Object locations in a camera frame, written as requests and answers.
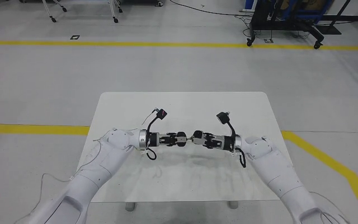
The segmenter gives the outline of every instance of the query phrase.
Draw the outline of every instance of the gray floor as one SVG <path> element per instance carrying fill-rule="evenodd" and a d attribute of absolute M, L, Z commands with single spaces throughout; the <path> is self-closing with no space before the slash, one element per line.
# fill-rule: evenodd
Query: gray floor
<path fill-rule="evenodd" d="M 241 1 L 180 1 L 209 11 L 237 13 Z M 239 19 L 196 12 L 167 1 L 164 7 L 123 6 L 115 25 L 109 6 L 63 1 L 53 24 L 40 3 L 0 2 L 0 40 L 166 41 L 245 43 Z M 358 45 L 357 24 L 339 25 L 342 36 L 327 45 Z M 257 43 L 270 32 L 262 32 Z M 290 32 L 274 32 L 275 44 L 312 45 Z M 90 125 L 106 91 L 263 91 L 281 130 L 296 134 L 358 172 L 358 53 L 356 51 L 212 48 L 118 48 L 0 45 L 0 123 Z M 85 136 L 0 135 L 0 223 L 31 210 L 40 177 L 72 175 Z M 357 198 L 346 179 L 286 142 L 296 171 L 309 190 L 334 201 L 352 223 Z M 44 198 L 63 187 L 45 179 Z M 93 203 L 88 223 L 290 223 L 279 201 Z"/>

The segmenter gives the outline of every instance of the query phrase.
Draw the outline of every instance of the table top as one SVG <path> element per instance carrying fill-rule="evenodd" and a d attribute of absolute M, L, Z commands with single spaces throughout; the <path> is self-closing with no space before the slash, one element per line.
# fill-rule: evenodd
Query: table top
<path fill-rule="evenodd" d="M 139 128 L 154 108 L 168 115 L 156 121 L 152 132 L 195 130 L 230 135 L 216 118 L 230 111 L 230 122 L 243 137 L 267 136 L 290 160 L 285 142 L 263 92 L 105 92 L 101 95 L 79 161 L 111 128 Z M 230 152 L 185 147 L 154 147 L 155 161 L 134 150 L 118 173 L 95 195 L 92 202 L 176 202 L 220 200 L 278 200 L 252 166 L 244 169 Z"/>

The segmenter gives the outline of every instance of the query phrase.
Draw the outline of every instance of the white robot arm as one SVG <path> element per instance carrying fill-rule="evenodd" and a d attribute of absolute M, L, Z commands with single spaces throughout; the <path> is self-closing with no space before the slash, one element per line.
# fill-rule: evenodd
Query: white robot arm
<path fill-rule="evenodd" d="M 96 140 L 98 144 L 87 155 L 82 165 L 60 195 L 36 210 L 30 217 L 29 224 L 84 224 L 86 223 L 87 209 L 90 201 L 98 190 L 114 176 L 128 158 L 131 151 L 136 148 L 145 150 L 148 158 L 156 159 L 151 146 L 180 147 L 186 144 L 184 132 L 159 134 L 150 132 L 150 126 L 158 118 L 163 119 L 167 113 L 155 109 L 157 116 L 149 124 L 147 130 L 112 129 L 103 137 Z"/>
<path fill-rule="evenodd" d="M 99 188 L 116 174 L 134 148 L 145 150 L 148 158 L 155 160 L 156 154 L 149 147 L 159 145 L 183 147 L 187 140 L 207 148 L 227 150 L 233 155 L 238 153 L 243 167 L 246 167 L 247 157 L 262 181 L 283 202 L 295 224 L 332 223 L 332 220 L 336 223 L 348 223 L 339 214 L 331 214 L 316 205 L 297 177 L 292 164 L 268 139 L 256 137 L 243 139 L 236 135 L 229 122 L 228 113 L 221 112 L 217 117 L 221 123 L 230 126 L 231 136 L 215 136 L 197 130 L 192 137 L 187 138 L 184 132 L 167 134 L 150 132 L 153 122 L 167 115 L 163 109 L 154 111 L 157 111 L 157 116 L 147 130 L 112 129 L 98 139 L 98 144 L 89 154 L 86 163 L 79 168 L 60 196 L 38 209 L 30 217 L 30 224 L 86 223 L 90 201 Z M 150 157 L 148 150 L 152 151 L 154 157 Z"/>
<path fill-rule="evenodd" d="M 228 124 L 231 136 L 215 136 L 197 130 L 191 140 L 207 148 L 227 150 L 240 154 L 240 162 L 246 167 L 246 157 L 261 180 L 280 198 L 290 212 L 294 224 L 311 223 L 349 223 L 340 214 L 332 214 L 318 207 L 310 192 L 298 178 L 293 165 L 282 152 L 266 138 L 249 137 L 243 139 L 236 135 L 230 124 L 229 113 L 217 115 L 222 124 Z"/>

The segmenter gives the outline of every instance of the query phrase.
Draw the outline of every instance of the table foot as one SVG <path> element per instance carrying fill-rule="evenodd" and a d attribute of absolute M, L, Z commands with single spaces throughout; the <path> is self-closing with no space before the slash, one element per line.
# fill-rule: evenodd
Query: table foot
<path fill-rule="evenodd" d="M 134 211 L 134 208 L 135 208 L 135 202 L 126 202 L 125 203 L 125 209 L 127 212 Z"/>
<path fill-rule="evenodd" d="M 231 209 L 237 209 L 239 207 L 239 203 L 237 201 L 230 200 L 228 201 L 228 206 Z"/>

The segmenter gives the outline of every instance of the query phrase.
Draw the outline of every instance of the yellow tape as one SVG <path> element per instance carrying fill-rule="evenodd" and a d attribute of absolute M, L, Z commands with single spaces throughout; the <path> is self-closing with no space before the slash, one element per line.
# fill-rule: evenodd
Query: yellow tape
<path fill-rule="evenodd" d="M 306 142 L 293 132 L 282 131 L 282 136 L 285 140 L 293 142 L 298 147 L 302 148 L 303 150 L 305 150 L 306 152 L 316 157 L 318 160 L 344 176 L 348 180 L 348 183 L 351 185 L 351 188 L 356 195 L 356 198 L 358 198 L 358 176 L 355 172 L 353 172 L 343 164 L 337 162 L 332 157 L 322 152 L 318 148 L 314 147 L 310 143 Z"/>
<path fill-rule="evenodd" d="M 310 45 L 279 45 L 279 44 L 246 44 L 234 43 L 170 43 L 170 42 L 100 42 L 100 41 L 0 41 L 0 45 L 37 45 L 37 46 L 141 46 L 170 48 L 256 48 L 256 49 L 291 49 L 312 50 Z M 358 46 L 321 46 L 322 50 L 358 50 Z"/>
<path fill-rule="evenodd" d="M 62 134 L 86 136 L 89 126 L 61 126 L 61 125 L 21 125 L 21 124 L 0 124 L 0 134 Z M 293 132 L 282 131 L 285 140 L 289 140 L 302 148 L 342 176 L 344 176 L 358 198 L 358 176 L 352 170 L 337 162 L 332 157 L 306 142 Z"/>
<path fill-rule="evenodd" d="M 88 126 L 0 124 L 0 134 L 63 134 L 86 136 Z"/>

